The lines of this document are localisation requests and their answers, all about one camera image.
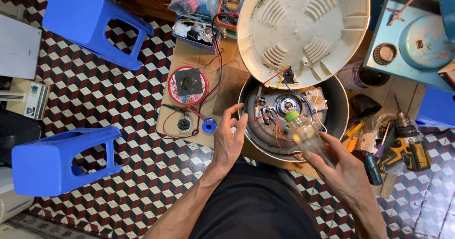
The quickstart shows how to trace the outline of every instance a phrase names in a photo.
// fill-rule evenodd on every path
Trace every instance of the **vent slot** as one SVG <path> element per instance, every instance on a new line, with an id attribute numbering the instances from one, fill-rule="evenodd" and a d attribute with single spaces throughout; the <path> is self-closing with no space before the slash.
<path id="1" fill-rule="evenodd" d="M 315 63 L 320 60 L 330 47 L 330 43 L 319 38 L 313 38 L 307 46 L 304 47 L 308 59 Z"/>
<path id="2" fill-rule="evenodd" d="M 337 0 L 310 0 L 305 11 L 309 12 L 315 20 L 326 15 L 337 5 Z"/>
<path id="3" fill-rule="evenodd" d="M 263 9 L 259 21 L 262 25 L 276 29 L 286 17 L 286 10 L 280 0 L 269 0 Z"/>
<path id="4" fill-rule="evenodd" d="M 268 63 L 274 68 L 279 68 L 283 62 L 284 57 L 287 54 L 287 50 L 281 48 L 278 44 L 275 44 L 272 48 L 267 50 L 262 56 L 262 60 Z"/>

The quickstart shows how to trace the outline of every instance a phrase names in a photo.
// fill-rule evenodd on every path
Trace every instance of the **green bottle cap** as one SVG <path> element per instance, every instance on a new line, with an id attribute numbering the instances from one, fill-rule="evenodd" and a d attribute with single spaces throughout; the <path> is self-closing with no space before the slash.
<path id="1" fill-rule="evenodd" d="M 288 112 L 286 114 L 286 116 L 284 117 L 284 120 L 286 120 L 287 122 L 290 122 L 292 120 L 294 120 L 296 117 L 299 117 L 300 114 L 297 113 L 297 111 L 292 111 L 292 112 Z"/>

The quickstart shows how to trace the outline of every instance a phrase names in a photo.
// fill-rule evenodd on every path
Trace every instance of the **blue solder spool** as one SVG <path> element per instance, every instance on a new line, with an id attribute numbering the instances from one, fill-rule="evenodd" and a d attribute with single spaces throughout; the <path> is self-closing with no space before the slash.
<path id="1" fill-rule="evenodd" d="M 202 131 L 213 133 L 217 128 L 217 122 L 213 118 L 206 118 L 202 123 Z"/>

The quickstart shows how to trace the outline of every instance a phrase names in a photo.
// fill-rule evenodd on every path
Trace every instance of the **wire connector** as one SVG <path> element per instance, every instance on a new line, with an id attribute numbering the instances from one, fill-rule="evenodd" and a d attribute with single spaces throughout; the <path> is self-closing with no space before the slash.
<path id="1" fill-rule="evenodd" d="M 294 72 L 292 72 L 291 67 L 284 72 L 284 79 L 287 83 L 295 83 L 294 81 Z"/>

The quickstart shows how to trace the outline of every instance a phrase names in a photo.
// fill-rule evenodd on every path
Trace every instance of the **purple handle screwdriver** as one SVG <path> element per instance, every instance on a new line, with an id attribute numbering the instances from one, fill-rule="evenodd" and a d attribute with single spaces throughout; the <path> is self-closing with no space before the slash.
<path id="1" fill-rule="evenodd" d="M 387 133 L 389 132 L 389 127 L 390 127 L 391 123 L 392 123 L 392 120 L 390 120 L 389 123 L 387 124 L 387 128 L 385 129 L 385 133 L 384 133 L 384 138 L 382 139 L 381 144 L 378 145 L 378 151 L 374 154 L 374 156 L 377 158 L 381 158 L 382 153 L 384 152 L 384 142 L 385 142 L 385 138 L 387 137 Z"/>

